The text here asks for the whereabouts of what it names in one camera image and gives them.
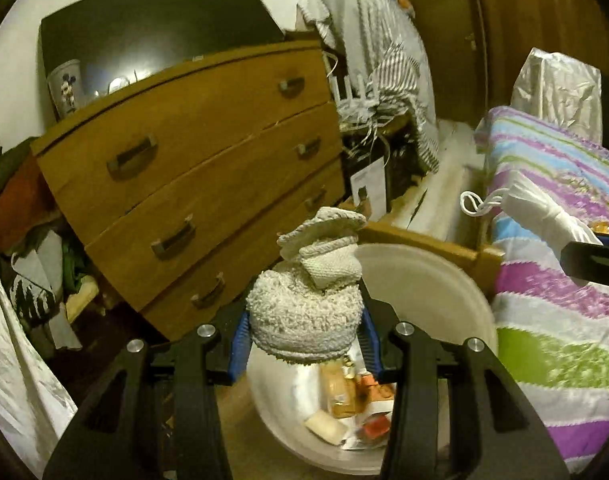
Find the white bowl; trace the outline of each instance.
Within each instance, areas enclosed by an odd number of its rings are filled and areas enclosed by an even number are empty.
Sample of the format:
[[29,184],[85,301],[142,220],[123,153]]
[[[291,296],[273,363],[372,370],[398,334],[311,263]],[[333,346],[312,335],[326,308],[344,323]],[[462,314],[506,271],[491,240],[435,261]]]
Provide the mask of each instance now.
[[[376,300],[395,309],[431,337],[461,344],[479,337],[497,351],[497,334],[489,303],[462,269],[428,251],[394,244],[365,244],[357,249],[364,283]],[[319,406],[302,402],[299,392],[315,387],[317,367],[289,365],[255,345],[249,356],[247,378],[258,413],[267,428],[306,462],[323,469],[354,475],[380,471],[384,448],[343,450],[319,439],[304,420]],[[441,381],[438,449],[448,444],[449,416],[446,384]]]

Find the drawstring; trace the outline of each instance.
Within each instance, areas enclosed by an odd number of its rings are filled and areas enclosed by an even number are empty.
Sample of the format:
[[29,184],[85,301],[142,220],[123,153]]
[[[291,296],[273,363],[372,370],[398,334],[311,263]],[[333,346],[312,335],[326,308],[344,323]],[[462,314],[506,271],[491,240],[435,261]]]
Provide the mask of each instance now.
[[[484,216],[494,207],[502,205],[502,199],[507,192],[508,187],[500,187],[493,194],[489,195],[486,200],[482,200],[473,191],[464,191],[460,195],[460,209],[469,216]],[[467,208],[467,200],[473,207],[473,210]]]

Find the bed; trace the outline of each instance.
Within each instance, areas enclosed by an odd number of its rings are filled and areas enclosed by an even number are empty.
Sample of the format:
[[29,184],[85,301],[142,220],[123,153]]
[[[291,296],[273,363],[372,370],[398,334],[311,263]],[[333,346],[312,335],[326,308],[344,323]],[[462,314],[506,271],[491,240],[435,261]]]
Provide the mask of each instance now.
[[[489,189],[519,170],[569,214],[609,225],[609,151],[510,107],[476,132]],[[577,286],[553,251],[500,212],[489,224],[505,252],[492,309],[499,358],[536,408],[571,471],[609,436],[609,287]]]

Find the white towel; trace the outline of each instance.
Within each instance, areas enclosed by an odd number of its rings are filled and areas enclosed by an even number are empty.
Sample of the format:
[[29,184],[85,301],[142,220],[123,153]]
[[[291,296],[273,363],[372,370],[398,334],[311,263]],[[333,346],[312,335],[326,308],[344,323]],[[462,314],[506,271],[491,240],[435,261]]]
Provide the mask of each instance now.
[[287,261],[262,272],[247,297],[251,336],[260,348],[301,364],[348,351],[364,308],[355,233],[365,224],[360,213],[323,207],[278,238]]

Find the white sheet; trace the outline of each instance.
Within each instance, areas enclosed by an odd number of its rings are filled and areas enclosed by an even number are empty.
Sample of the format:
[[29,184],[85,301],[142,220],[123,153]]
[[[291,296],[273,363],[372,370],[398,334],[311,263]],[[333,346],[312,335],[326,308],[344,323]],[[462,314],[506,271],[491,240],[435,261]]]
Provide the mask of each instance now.
[[75,411],[29,343],[0,282],[0,430],[38,478]]

